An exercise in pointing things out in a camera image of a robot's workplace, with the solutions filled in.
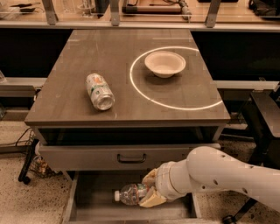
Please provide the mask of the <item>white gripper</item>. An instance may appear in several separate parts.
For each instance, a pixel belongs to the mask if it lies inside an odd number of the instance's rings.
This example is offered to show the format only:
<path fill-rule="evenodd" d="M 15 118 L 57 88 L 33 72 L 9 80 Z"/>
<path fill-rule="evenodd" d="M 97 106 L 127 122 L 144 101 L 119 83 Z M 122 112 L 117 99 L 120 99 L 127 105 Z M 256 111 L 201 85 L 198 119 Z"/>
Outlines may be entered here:
<path fill-rule="evenodd" d="M 145 208 L 159 206 L 167 200 L 185 197 L 193 189 L 185 159 L 161 164 L 159 168 L 151 170 L 143 178 L 142 183 L 148 187 L 152 186 L 139 201 L 139 206 Z"/>

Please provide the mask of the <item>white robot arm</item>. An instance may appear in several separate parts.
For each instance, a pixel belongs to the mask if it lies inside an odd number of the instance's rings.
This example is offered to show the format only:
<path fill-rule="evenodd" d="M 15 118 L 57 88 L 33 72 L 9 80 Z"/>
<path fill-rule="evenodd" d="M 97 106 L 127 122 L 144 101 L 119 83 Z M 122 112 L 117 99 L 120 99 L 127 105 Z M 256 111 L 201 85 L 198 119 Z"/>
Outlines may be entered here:
<path fill-rule="evenodd" d="M 150 171 L 141 207 L 154 207 L 188 193 L 235 191 L 280 211 L 280 171 L 246 164 L 208 146 L 197 147 L 179 162 L 167 162 Z"/>

